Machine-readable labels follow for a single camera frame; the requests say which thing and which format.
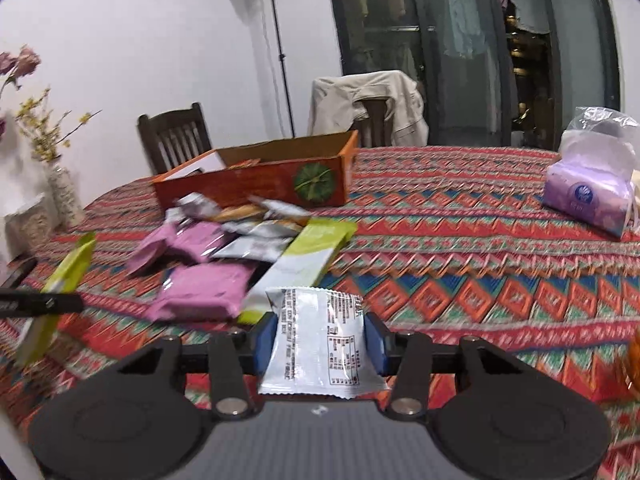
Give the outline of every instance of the red tablecloth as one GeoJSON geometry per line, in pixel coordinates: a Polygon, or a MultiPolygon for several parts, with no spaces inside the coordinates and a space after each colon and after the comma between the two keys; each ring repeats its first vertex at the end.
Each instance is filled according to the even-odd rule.
{"type": "MultiPolygon", "coordinates": [[[[437,342],[475,333],[602,403],[614,445],[601,478],[640,476],[640,410],[616,383],[612,361],[640,324],[640,238],[621,242],[540,205],[554,154],[514,148],[361,150],[350,202],[318,211],[358,221],[358,233],[321,286],[363,295],[393,328],[437,342]]],[[[142,319],[162,272],[128,279],[124,261],[162,221],[146,181],[108,192],[76,231],[37,251],[27,284],[40,287],[79,235],[95,230],[94,260],[79,287],[88,308],[66,316],[48,355],[11,366],[20,320],[0,321],[0,401],[28,425],[47,397],[151,339],[203,342],[224,324],[161,326],[142,319]]],[[[430,405],[454,392],[434,378],[430,405]]],[[[188,397],[206,406],[207,381],[188,397]]]]}

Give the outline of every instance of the purple flower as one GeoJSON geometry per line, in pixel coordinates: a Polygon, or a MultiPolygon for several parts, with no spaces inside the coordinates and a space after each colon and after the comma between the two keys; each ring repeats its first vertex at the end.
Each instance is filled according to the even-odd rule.
{"type": "Polygon", "coordinates": [[[18,61],[17,57],[12,56],[8,52],[0,54],[0,75],[8,74],[18,61]]]}
{"type": "Polygon", "coordinates": [[[25,75],[33,74],[36,67],[40,64],[40,56],[36,54],[30,46],[23,45],[20,54],[18,54],[18,61],[15,67],[15,76],[22,77],[25,75]]]}

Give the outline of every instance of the orange box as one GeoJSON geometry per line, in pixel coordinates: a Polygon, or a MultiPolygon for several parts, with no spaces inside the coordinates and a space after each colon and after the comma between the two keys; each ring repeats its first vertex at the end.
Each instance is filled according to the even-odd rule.
{"type": "Polygon", "coordinates": [[[344,205],[358,132],[270,140],[203,153],[153,179],[162,209],[192,192],[228,207],[249,195],[283,200],[303,207],[344,205]],[[226,168],[260,159],[256,166],[226,168]]]}

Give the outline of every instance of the purple tissue package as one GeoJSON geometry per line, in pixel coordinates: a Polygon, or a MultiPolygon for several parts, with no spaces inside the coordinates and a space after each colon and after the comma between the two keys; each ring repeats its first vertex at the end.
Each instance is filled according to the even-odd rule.
{"type": "Polygon", "coordinates": [[[615,137],[583,132],[546,170],[542,202],[622,238],[636,206],[635,156],[615,137]]]}

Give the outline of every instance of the tripod pole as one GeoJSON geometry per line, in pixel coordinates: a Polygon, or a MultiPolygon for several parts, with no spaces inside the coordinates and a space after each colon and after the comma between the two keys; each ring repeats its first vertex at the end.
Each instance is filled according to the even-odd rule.
{"type": "Polygon", "coordinates": [[[291,111],[291,97],[289,95],[289,85],[287,84],[287,70],[284,66],[285,55],[282,52],[282,39],[280,38],[280,24],[278,23],[278,11],[276,10],[276,0],[271,0],[273,7],[273,21],[276,25],[276,38],[278,40],[278,58],[280,59],[280,67],[282,68],[282,83],[284,85],[284,95],[287,99],[287,111],[289,112],[289,124],[291,125],[291,137],[296,137],[296,129],[293,125],[293,113],[291,111]]]}

